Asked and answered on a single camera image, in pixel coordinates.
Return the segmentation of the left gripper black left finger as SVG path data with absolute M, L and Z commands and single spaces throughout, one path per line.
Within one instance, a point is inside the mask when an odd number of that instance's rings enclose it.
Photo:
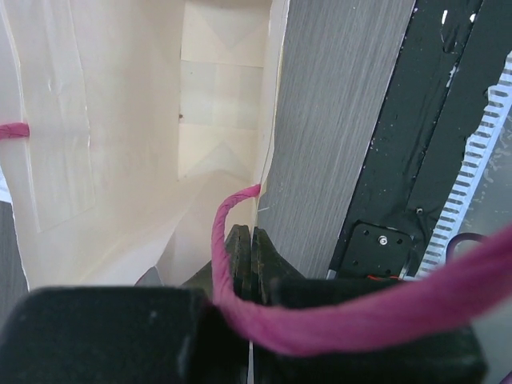
M 245 383 L 249 344 L 210 304 L 211 267 L 182 286 L 35 290 L 1 331 L 4 383 Z

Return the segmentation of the pink paper gift bag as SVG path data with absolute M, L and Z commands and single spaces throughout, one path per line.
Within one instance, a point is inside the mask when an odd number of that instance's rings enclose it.
M 30 288 L 170 281 L 212 257 L 214 303 L 290 356 L 381 349 L 511 294 L 511 232 L 419 282 L 317 309 L 235 297 L 223 249 L 274 152 L 287 1 L 4 1 L 1 168 Z

